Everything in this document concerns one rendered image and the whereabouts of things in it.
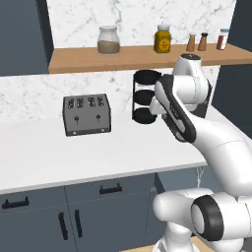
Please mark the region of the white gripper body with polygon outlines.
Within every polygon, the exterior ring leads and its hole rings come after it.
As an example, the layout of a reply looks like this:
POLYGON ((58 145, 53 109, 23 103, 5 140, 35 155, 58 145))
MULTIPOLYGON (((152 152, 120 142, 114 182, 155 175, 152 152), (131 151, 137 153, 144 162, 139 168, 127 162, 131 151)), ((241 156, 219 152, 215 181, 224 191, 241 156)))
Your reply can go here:
POLYGON ((165 114, 165 109, 158 102, 158 100, 157 100, 157 98, 155 96, 152 98, 152 101, 151 101, 151 104, 150 104, 150 113, 152 115, 165 114))

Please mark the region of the silver tongs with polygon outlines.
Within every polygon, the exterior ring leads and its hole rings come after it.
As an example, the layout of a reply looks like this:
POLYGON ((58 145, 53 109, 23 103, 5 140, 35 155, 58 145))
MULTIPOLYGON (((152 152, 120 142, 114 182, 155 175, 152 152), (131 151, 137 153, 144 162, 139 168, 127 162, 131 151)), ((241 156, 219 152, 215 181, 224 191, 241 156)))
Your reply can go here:
POLYGON ((204 167, 203 166, 196 168, 197 188, 200 188, 200 186, 201 186, 201 180, 202 180, 203 173, 204 173, 204 167))

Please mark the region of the blue-grey wide drawer front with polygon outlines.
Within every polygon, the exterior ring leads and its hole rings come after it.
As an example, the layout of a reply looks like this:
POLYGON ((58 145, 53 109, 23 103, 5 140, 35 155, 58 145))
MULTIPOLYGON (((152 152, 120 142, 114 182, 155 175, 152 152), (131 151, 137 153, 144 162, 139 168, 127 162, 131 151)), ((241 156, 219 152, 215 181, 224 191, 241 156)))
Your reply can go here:
POLYGON ((153 187, 154 180, 155 176, 153 174, 113 178, 107 180, 68 185, 65 187, 65 192, 68 203, 75 204, 85 201, 104 199, 107 197, 145 193, 153 187), (117 183, 119 183, 122 187, 121 192, 103 195, 99 194, 100 186, 102 186, 103 188, 110 188, 115 187, 117 183))

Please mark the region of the blue-grey narrow drawer front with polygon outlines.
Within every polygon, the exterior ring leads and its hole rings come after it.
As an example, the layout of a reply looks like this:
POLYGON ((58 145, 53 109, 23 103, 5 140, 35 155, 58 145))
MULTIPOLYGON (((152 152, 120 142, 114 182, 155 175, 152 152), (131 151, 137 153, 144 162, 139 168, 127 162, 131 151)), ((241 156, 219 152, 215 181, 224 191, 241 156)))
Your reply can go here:
POLYGON ((49 207, 57 207, 65 204, 66 196, 63 187, 37 189, 31 191, 4 194, 0 195, 0 215, 21 211, 33 211, 49 207), (26 197, 28 197, 30 201, 30 204, 28 206, 7 210, 2 209, 2 204, 6 200, 9 200, 10 202, 23 201, 26 197))

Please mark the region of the yellow jar with white lid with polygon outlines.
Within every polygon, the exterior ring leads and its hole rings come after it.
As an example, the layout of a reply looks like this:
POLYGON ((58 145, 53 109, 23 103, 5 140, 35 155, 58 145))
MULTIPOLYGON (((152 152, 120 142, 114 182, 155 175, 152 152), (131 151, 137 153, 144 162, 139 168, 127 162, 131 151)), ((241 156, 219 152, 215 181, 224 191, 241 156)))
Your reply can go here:
POLYGON ((169 25, 158 25, 155 33, 154 51, 156 53, 168 53, 170 51, 171 34, 169 25))

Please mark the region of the grey four-slot toaster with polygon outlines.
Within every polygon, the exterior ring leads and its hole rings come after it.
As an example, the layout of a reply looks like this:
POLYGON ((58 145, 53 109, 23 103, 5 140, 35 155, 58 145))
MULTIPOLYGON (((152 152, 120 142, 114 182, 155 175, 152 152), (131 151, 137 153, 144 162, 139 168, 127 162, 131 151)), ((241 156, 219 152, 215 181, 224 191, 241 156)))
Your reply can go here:
POLYGON ((62 117, 67 137, 111 131, 111 109, 106 94, 65 96, 62 117))

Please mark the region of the brown shaker with white cap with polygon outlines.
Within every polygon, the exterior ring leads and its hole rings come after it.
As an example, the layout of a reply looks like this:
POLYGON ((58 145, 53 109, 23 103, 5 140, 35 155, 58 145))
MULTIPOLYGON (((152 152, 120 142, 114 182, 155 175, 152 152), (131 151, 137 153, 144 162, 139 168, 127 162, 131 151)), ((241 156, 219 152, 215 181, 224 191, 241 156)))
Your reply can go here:
POLYGON ((186 47, 186 50, 188 52, 195 51, 195 37, 196 37, 196 35, 194 33, 189 34, 189 40, 188 40, 187 47, 186 47))

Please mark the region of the dark blue tall cupboard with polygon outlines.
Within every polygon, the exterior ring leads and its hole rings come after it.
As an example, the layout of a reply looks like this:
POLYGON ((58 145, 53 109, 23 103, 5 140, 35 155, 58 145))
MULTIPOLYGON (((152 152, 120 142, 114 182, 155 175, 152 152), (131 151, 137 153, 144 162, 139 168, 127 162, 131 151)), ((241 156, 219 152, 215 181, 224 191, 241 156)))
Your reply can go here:
MULTIPOLYGON (((252 52, 252 0, 237 0, 227 41, 252 52)), ((220 67, 212 106, 252 139, 252 63, 220 67)))

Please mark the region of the brown shaker with black cap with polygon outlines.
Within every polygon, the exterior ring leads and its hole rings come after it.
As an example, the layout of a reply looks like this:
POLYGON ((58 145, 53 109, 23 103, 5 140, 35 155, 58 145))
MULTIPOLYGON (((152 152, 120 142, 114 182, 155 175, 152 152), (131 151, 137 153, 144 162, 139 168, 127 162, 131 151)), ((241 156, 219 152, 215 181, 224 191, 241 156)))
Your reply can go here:
POLYGON ((205 51, 207 49, 207 37, 208 37, 208 34, 206 32, 201 33, 201 39, 198 45, 199 51, 205 51))

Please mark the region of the glass jar with brown contents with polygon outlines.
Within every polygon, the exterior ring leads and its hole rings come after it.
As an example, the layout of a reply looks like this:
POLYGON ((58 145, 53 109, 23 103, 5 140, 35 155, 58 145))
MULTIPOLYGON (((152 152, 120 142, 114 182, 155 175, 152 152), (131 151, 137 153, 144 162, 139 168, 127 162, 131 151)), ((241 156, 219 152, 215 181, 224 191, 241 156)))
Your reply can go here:
POLYGON ((117 26, 101 26, 97 39, 97 51, 101 54, 118 54, 120 41, 117 26))

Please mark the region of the red spice bottle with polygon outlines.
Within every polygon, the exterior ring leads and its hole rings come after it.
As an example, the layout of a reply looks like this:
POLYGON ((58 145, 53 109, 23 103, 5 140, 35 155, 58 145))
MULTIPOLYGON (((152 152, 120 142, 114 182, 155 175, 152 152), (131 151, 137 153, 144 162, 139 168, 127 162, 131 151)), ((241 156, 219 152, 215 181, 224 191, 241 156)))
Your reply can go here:
POLYGON ((220 35, 217 43, 218 50, 225 50, 229 29, 221 29, 220 35))

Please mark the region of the blue-grey wide cupboard door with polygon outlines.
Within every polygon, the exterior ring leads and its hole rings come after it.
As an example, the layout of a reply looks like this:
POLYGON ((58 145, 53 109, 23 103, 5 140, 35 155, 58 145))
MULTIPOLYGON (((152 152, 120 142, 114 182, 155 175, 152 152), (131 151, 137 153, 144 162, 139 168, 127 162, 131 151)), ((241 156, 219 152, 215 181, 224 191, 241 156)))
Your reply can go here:
POLYGON ((150 193, 109 197, 70 204, 78 252, 120 252, 145 243, 150 193), (75 210, 80 211, 79 238, 75 210))

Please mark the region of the blue-grey narrow cupboard door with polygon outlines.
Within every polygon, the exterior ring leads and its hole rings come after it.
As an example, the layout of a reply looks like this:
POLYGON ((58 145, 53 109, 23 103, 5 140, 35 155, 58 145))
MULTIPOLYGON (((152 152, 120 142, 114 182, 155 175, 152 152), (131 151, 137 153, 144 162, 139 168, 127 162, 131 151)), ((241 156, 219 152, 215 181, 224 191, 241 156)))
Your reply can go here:
POLYGON ((76 252, 66 206, 0 215, 0 252, 76 252), (64 213, 68 240, 58 214, 64 213))

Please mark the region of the wooden wall shelf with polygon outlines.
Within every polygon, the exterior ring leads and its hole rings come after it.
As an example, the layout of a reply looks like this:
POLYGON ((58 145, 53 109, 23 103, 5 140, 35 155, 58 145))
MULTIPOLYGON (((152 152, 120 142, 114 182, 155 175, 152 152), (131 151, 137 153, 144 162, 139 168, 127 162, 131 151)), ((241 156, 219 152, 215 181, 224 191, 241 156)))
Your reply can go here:
MULTIPOLYGON (((50 64, 50 74, 69 74, 104 71, 128 71, 172 68, 182 53, 184 44, 173 44, 169 53, 156 53, 151 45, 122 46, 119 54, 104 55, 95 47, 56 48, 50 64)), ((252 64, 252 52, 232 44, 217 50, 213 43, 206 51, 195 51, 203 66, 252 64)))

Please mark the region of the dark blue wall cupboard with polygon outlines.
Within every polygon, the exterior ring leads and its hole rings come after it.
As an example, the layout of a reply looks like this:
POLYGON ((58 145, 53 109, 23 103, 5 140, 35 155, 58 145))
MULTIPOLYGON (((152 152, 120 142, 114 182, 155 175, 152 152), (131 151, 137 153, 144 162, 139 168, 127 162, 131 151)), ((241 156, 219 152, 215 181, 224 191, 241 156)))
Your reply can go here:
POLYGON ((0 77, 48 74, 53 50, 46 0, 0 0, 0 77))

